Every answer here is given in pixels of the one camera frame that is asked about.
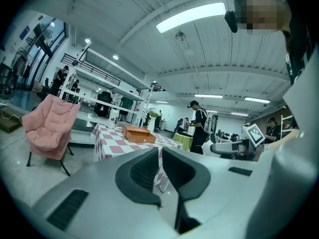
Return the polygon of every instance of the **checkered tablecloth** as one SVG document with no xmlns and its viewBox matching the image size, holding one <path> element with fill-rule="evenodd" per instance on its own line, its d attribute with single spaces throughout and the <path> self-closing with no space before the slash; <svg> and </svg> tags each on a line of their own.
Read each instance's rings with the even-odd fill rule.
<svg viewBox="0 0 319 239">
<path fill-rule="evenodd" d="M 162 165 L 162 148 L 175 147 L 183 149 L 183 144 L 173 141 L 158 133 L 152 133 L 156 136 L 155 143 L 132 143 L 126 140 L 122 134 L 121 127 L 109 129 L 102 124 L 96 124 L 92 131 L 91 137 L 95 137 L 94 148 L 94 162 L 101 161 L 107 158 L 116 157 L 131 151 L 158 147 L 159 148 L 159 170 L 154 179 L 154 185 L 160 185 L 162 191 L 165 191 L 167 185 L 161 185 L 162 181 L 166 178 L 166 174 Z"/>
</svg>

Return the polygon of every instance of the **armchair leg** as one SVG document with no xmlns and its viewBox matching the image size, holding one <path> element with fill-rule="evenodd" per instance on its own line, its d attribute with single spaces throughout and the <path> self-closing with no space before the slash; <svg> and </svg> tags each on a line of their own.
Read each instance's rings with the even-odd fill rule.
<svg viewBox="0 0 319 239">
<path fill-rule="evenodd" d="M 71 151 L 69 145 L 68 145 L 68 149 L 69 149 L 69 151 L 70 151 L 70 154 L 71 154 L 72 156 L 74 156 L 74 154 L 73 154 L 73 152 Z"/>
<path fill-rule="evenodd" d="M 62 163 L 62 160 L 60 160 L 60 163 L 61 163 L 61 166 L 63 167 L 65 173 L 66 173 L 68 176 L 70 176 L 70 173 L 68 172 L 68 170 L 66 170 L 65 166 L 64 166 L 63 163 Z"/>
<path fill-rule="evenodd" d="M 30 166 L 31 154 L 32 154 L 32 152 L 30 151 L 30 155 L 29 155 L 28 163 L 26 164 L 26 166 L 27 166 L 27 167 L 29 167 L 29 166 Z"/>
</svg>

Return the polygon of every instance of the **pink armchair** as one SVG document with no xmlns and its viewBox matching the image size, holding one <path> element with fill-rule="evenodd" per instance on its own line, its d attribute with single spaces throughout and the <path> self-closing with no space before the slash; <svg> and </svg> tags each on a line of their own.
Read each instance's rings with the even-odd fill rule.
<svg viewBox="0 0 319 239">
<path fill-rule="evenodd" d="M 47 97 L 31 113 L 22 117 L 26 138 L 30 143 L 30 154 L 26 166 L 30 166 L 31 154 L 60 160 L 68 146 L 71 128 L 75 122 L 79 105 L 67 103 L 53 95 Z"/>
</svg>

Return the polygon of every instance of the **ceiling light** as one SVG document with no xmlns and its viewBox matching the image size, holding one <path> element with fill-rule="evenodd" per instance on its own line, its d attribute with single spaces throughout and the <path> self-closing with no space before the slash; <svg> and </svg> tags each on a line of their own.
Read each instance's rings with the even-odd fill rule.
<svg viewBox="0 0 319 239">
<path fill-rule="evenodd" d="M 245 98 L 246 101 L 253 101 L 253 102 L 259 102 L 263 104 L 269 104 L 270 100 L 267 99 L 260 99 L 260 98 Z"/>
<path fill-rule="evenodd" d="M 222 95 L 198 95 L 195 94 L 196 98 L 223 98 Z"/>
<path fill-rule="evenodd" d="M 238 115 L 238 116 L 248 116 L 248 114 L 238 114 L 238 113 L 231 113 L 233 115 Z"/>
<path fill-rule="evenodd" d="M 199 7 L 195 7 L 193 9 L 185 10 L 179 14 L 176 14 L 161 23 L 156 25 L 156 28 L 160 33 L 164 33 L 165 31 L 168 31 L 172 29 L 173 27 L 185 24 L 187 22 L 200 19 L 200 18 L 206 18 L 210 16 L 216 16 L 216 15 L 224 15 L 226 12 L 226 8 L 224 3 L 217 2 L 217 3 L 211 3 Z"/>
</svg>

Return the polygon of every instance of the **orange box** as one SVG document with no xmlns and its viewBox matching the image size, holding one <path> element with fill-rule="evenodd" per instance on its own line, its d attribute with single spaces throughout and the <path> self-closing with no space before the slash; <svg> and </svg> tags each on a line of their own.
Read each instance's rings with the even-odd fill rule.
<svg viewBox="0 0 319 239">
<path fill-rule="evenodd" d="M 126 135 L 126 131 L 130 130 L 130 131 L 136 131 L 136 132 L 145 132 L 145 133 L 150 133 L 149 130 L 145 129 L 145 128 L 140 128 L 140 127 L 134 127 L 134 126 L 129 126 L 129 125 L 125 125 L 122 127 L 122 134 L 125 136 Z"/>
<path fill-rule="evenodd" d="M 141 132 L 141 131 L 131 131 L 127 130 L 125 138 L 129 142 L 135 142 L 135 143 L 155 143 L 156 137 L 148 132 Z"/>
</svg>

